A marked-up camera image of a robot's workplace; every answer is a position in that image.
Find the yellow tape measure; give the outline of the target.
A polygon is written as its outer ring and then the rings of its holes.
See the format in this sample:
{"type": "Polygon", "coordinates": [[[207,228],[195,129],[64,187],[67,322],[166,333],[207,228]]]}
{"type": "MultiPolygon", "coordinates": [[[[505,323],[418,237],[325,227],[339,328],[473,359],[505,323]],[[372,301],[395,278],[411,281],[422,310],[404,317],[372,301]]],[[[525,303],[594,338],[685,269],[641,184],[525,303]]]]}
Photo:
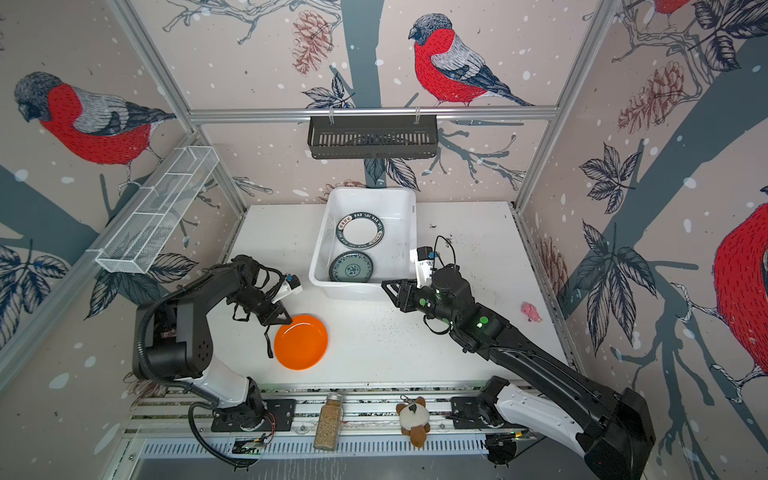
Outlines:
{"type": "Polygon", "coordinates": [[[274,352],[273,352],[273,348],[272,348],[272,341],[271,341],[271,338],[270,338],[270,328],[271,328],[270,326],[267,326],[265,328],[264,339],[265,339],[265,344],[266,344],[267,356],[268,356],[269,359],[273,359],[274,358],[274,352]]]}

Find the teal floral patterned plate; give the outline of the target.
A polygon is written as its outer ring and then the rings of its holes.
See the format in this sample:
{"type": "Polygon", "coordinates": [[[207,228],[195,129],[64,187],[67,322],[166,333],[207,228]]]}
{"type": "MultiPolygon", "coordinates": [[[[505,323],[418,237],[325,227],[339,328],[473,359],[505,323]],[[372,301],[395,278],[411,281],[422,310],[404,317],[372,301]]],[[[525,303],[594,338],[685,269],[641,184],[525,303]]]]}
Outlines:
{"type": "Polygon", "coordinates": [[[338,255],[330,264],[329,278],[333,282],[367,283],[374,273],[372,259],[361,251],[338,255]]]}

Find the glass spice jar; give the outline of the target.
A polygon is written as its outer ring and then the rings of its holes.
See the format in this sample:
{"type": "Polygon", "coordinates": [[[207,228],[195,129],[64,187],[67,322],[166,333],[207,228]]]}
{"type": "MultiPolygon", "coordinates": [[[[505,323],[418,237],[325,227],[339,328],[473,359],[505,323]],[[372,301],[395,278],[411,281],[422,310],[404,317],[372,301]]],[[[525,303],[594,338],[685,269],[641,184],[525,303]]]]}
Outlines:
{"type": "Polygon", "coordinates": [[[342,423],[343,397],[337,392],[330,392],[320,411],[313,447],[320,451],[334,451],[342,423]]]}

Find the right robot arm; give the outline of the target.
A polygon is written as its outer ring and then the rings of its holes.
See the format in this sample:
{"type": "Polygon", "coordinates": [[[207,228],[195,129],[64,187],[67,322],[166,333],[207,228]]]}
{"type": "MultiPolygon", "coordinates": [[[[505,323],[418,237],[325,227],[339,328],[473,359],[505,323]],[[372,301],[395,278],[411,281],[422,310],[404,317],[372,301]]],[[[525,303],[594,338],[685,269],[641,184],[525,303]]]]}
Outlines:
{"type": "Polygon", "coordinates": [[[656,436],[645,398],[618,392],[577,372],[526,337],[509,320],[477,302],[457,265],[431,274],[427,285],[386,280],[382,289],[404,313],[418,311],[446,324],[461,346],[525,380],[530,395],[494,376],[479,394],[490,425],[518,424],[568,447],[600,479],[639,479],[656,436]]]}

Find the white plastic bin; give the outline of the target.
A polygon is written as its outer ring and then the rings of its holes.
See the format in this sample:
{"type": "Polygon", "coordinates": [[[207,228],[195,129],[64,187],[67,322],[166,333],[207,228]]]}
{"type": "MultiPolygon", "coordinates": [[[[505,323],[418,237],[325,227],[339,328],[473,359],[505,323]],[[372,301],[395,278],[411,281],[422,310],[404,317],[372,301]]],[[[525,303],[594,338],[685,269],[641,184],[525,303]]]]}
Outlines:
{"type": "Polygon", "coordinates": [[[384,300],[383,281],[415,276],[410,253],[416,248],[416,243],[416,195],[412,190],[336,188],[326,203],[309,267],[309,279],[331,299],[384,300]],[[374,273],[367,283],[333,282],[329,278],[331,262],[338,255],[353,250],[336,239],[336,225],[345,215],[358,211],[372,213],[384,224],[385,235],[377,246],[354,250],[364,252],[372,259],[374,273]]]}

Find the brown plush toy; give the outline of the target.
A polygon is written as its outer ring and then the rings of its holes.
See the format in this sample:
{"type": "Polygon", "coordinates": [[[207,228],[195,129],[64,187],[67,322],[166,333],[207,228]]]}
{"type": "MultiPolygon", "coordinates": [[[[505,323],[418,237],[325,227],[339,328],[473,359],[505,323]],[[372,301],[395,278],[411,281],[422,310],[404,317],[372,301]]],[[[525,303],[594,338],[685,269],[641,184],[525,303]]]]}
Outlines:
{"type": "Polygon", "coordinates": [[[416,449],[423,449],[431,430],[430,413],[424,397],[410,398],[400,396],[401,401],[396,405],[401,434],[408,437],[416,449]]]}

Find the white mesh wall shelf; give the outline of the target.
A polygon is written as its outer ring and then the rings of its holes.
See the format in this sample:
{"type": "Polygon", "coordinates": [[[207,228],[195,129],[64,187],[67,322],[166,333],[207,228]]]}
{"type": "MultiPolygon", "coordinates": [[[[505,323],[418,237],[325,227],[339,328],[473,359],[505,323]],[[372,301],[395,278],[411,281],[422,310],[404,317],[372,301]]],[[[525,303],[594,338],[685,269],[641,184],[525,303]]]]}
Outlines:
{"type": "Polygon", "coordinates": [[[159,179],[137,193],[139,203],[102,247],[96,263],[110,273],[146,274],[219,163],[209,146],[177,148],[159,179]]]}

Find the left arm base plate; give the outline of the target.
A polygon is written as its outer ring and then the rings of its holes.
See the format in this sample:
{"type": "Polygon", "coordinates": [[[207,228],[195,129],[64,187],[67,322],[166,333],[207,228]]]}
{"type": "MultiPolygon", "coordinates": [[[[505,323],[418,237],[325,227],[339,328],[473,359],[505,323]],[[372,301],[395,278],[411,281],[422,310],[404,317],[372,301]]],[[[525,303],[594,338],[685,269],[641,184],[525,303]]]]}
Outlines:
{"type": "Polygon", "coordinates": [[[247,402],[219,409],[212,421],[216,433],[287,432],[295,414],[295,399],[266,399],[255,406],[247,402]]]}

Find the orange plastic plate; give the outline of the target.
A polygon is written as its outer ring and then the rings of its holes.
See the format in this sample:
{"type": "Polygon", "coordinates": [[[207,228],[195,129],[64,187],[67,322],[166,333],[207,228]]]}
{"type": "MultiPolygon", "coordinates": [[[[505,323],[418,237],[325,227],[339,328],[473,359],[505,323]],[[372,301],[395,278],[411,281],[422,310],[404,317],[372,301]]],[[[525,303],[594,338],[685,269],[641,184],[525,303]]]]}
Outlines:
{"type": "Polygon", "coordinates": [[[328,342],[328,332],[322,321],[311,315],[299,315],[290,325],[283,325],[278,330],[274,354],[287,369],[307,370],[322,360],[328,342]]]}

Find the small circuit board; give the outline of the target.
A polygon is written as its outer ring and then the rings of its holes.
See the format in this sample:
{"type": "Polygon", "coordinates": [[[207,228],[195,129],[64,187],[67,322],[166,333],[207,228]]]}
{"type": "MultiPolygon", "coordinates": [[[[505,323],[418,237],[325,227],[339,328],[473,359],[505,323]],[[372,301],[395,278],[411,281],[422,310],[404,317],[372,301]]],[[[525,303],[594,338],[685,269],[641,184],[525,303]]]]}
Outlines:
{"type": "Polygon", "coordinates": [[[268,446],[268,442],[261,438],[238,438],[234,440],[232,453],[234,455],[258,456],[268,446]]]}

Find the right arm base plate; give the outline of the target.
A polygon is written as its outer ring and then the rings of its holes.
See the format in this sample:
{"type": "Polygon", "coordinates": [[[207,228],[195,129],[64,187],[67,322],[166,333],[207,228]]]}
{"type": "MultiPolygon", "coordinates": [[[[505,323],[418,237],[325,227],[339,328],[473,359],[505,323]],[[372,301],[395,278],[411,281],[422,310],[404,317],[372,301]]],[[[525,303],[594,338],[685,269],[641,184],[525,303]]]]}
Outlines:
{"type": "Polygon", "coordinates": [[[450,404],[448,418],[455,429],[495,429],[503,425],[492,406],[476,396],[455,396],[450,404]]]}

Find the black device under rail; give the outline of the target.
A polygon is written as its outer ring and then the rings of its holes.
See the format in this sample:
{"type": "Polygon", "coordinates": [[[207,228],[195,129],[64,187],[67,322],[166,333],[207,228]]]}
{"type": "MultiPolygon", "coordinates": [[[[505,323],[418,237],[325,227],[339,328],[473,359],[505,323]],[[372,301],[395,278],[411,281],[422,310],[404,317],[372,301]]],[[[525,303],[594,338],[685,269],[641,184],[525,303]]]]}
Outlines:
{"type": "Polygon", "coordinates": [[[494,434],[485,437],[487,459],[494,466],[508,466],[517,456],[514,434],[494,434]]]}

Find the pink toy pig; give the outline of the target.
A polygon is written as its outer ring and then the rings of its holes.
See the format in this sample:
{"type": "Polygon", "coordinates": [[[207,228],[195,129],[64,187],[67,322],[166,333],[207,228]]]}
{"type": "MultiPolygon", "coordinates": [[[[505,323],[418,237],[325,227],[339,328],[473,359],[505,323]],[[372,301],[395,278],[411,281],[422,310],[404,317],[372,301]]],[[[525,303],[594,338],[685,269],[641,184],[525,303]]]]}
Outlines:
{"type": "Polygon", "coordinates": [[[537,308],[531,303],[523,302],[521,305],[521,312],[529,322],[540,323],[542,321],[537,308]]]}

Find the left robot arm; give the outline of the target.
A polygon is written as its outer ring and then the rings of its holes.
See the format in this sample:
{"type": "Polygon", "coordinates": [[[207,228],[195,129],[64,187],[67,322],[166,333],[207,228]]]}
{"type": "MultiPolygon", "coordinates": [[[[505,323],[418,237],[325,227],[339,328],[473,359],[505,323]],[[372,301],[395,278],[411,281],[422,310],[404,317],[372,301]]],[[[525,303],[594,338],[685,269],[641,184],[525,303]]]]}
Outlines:
{"type": "Polygon", "coordinates": [[[224,425],[253,431],[268,418],[258,385],[234,372],[214,353],[207,315],[219,303],[241,311],[236,322],[292,322],[282,299],[301,291],[294,274],[247,255],[215,265],[199,279],[137,308],[132,370],[136,378],[182,388],[205,400],[224,425]]]}

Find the large green rim plate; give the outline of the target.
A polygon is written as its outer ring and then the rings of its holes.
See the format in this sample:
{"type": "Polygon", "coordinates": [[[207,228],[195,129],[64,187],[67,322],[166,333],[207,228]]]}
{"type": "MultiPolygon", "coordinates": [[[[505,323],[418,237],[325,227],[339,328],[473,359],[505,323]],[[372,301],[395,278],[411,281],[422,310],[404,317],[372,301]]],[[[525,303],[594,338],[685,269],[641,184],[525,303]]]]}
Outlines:
{"type": "Polygon", "coordinates": [[[336,239],[353,250],[367,250],[377,246],[385,235],[383,222],[374,214],[353,212],[342,217],[335,228],[336,239]]]}

